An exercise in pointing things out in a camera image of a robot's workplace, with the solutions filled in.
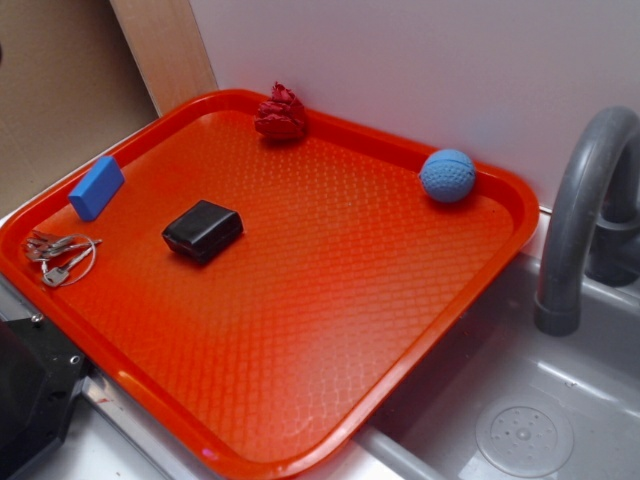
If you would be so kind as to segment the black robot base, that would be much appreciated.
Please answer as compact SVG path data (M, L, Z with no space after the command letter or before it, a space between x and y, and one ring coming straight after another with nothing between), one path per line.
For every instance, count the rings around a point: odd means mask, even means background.
M47 317L1 323L1 477L16 479L60 448L89 370Z

